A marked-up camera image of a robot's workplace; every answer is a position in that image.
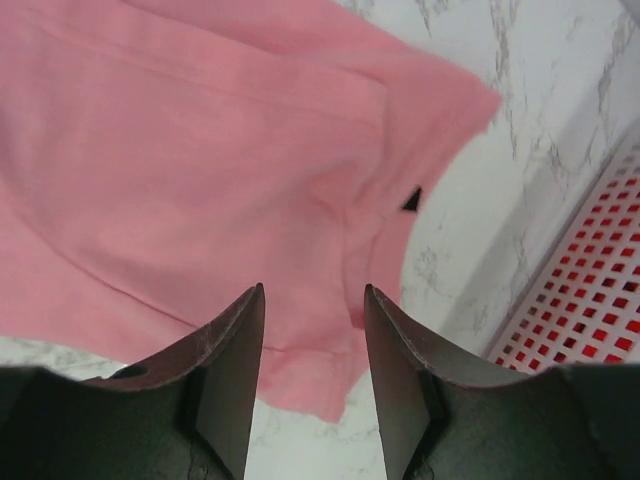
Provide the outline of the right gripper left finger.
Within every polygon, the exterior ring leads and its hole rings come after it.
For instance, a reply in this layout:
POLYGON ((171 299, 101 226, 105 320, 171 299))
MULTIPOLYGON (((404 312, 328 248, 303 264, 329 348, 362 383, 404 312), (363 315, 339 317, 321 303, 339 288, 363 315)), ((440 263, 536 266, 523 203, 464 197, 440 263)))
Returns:
POLYGON ((264 290, 102 382, 105 479, 241 479, 264 331, 264 290))

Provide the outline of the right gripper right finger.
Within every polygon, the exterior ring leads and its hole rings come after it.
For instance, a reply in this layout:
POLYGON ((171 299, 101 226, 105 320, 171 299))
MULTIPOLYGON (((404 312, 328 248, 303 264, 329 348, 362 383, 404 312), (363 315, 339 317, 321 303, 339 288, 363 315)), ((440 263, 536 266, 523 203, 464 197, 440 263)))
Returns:
POLYGON ((484 360, 423 326, 369 284, 364 322, 386 477, 418 474, 452 413, 446 384, 493 388, 518 373, 484 360))

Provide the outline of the pink t shirt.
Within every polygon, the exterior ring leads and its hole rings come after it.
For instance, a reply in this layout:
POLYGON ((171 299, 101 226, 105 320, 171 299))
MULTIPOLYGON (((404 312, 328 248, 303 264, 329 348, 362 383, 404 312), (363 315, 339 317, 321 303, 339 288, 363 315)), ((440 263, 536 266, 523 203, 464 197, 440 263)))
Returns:
POLYGON ((1 331, 132 364, 262 284, 259 397, 336 422, 500 102, 332 1, 5 1, 1 331))

